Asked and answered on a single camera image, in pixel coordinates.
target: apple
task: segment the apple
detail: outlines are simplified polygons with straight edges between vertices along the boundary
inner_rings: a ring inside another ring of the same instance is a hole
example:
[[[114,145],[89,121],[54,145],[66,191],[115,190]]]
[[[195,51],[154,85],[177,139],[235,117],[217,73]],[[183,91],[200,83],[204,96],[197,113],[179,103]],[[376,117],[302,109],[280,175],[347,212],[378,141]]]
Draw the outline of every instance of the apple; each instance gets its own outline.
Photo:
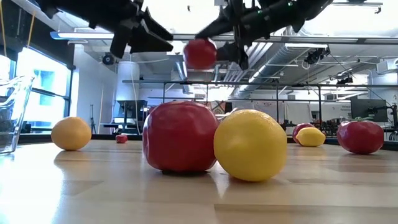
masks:
[[[125,134],[118,134],[116,136],[116,143],[125,143],[127,141],[127,136]]]
[[[150,166],[172,172],[213,167],[218,120],[205,105],[172,101],[157,106],[142,130],[142,152]]]
[[[299,131],[301,130],[301,129],[303,129],[303,128],[309,128],[309,127],[311,127],[311,128],[314,128],[314,125],[312,125],[312,124],[310,124],[310,123],[302,123],[302,124],[298,124],[296,127],[294,127],[294,130],[293,130],[293,140],[297,143],[297,144],[300,144],[300,141],[299,140],[297,140],[297,138],[296,138],[296,135],[299,133]]]
[[[217,48],[208,39],[190,40],[184,47],[185,63],[194,69],[208,69],[217,61]]]
[[[354,154],[370,154],[384,144],[384,131],[373,121],[350,121],[342,123],[337,129],[340,146]]]

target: window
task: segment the window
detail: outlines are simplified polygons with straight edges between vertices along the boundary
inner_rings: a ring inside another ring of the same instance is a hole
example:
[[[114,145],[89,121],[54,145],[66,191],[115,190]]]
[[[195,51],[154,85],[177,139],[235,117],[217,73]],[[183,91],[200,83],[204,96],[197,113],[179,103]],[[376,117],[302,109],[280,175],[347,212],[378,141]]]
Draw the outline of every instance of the window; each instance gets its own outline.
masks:
[[[24,116],[33,131],[50,129],[68,116],[71,71],[66,66],[24,48],[18,55],[16,68],[17,76],[35,77]]]
[[[15,61],[0,55],[0,80],[10,80],[14,77]],[[3,102],[12,91],[2,88],[0,91],[0,100]]]
[[[26,106],[24,121],[33,128],[52,128],[64,117],[65,100],[32,92]]]
[[[61,63],[34,50],[24,48],[18,54],[16,75],[34,76],[33,88],[49,91],[61,96],[68,94],[67,87],[70,81],[70,70]]]

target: glass pitcher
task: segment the glass pitcher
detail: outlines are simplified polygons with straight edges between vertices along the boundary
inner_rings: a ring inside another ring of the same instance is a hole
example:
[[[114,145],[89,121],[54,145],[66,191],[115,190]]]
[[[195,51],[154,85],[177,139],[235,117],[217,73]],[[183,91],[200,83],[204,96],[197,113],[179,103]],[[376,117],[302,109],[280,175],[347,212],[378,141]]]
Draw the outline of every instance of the glass pitcher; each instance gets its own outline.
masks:
[[[0,156],[15,151],[34,77],[0,80]]]

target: robotic arm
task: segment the robotic arm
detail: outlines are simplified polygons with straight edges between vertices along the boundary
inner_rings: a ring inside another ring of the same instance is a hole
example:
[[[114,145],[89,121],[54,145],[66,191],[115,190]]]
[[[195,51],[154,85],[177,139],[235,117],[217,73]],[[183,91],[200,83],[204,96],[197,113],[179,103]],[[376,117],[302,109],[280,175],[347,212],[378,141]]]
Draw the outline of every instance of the robotic arm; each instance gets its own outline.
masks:
[[[269,39],[270,34],[286,26],[298,32],[304,22],[315,18],[333,0],[258,0],[261,9],[245,8],[243,0],[228,0],[216,20],[200,31],[196,38],[211,38],[233,31],[234,42],[218,49],[217,60],[236,62],[248,69],[248,56],[243,47],[251,46],[259,38]]]
[[[111,53],[122,58],[126,44],[134,52],[169,52],[173,35],[142,11],[144,0],[36,0],[40,9],[50,19],[63,11],[112,33]]]
[[[333,0],[257,0],[261,5],[246,8],[243,0],[228,0],[225,8],[211,24],[195,38],[206,39],[233,32],[234,42],[226,43],[217,51],[218,60],[236,62],[245,70],[248,56],[244,46],[251,46],[259,38],[269,39],[270,34],[286,26],[298,32],[305,21],[315,18]],[[347,0],[365,2],[366,0]],[[52,18],[59,11],[68,12],[89,22],[94,29],[101,26],[114,33],[111,53],[121,58],[126,44],[134,52],[169,52],[173,46],[168,41],[173,35],[142,11],[144,0],[36,0],[41,10]]]

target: yellow lemon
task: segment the yellow lemon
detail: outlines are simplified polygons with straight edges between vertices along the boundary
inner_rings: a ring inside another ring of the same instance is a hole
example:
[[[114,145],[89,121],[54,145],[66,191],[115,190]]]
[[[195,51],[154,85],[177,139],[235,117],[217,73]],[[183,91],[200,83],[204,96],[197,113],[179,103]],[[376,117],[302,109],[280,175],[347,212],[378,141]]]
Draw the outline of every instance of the yellow lemon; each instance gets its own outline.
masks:
[[[278,174],[287,158],[287,136],[271,116],[241,110],[226,117],[214,137],[215,156],[235,178],[264,181]]]
[[[296,139],[302,146],[318,147],[325,142],[326,136],[318,128],[309,127],[301,129]]]

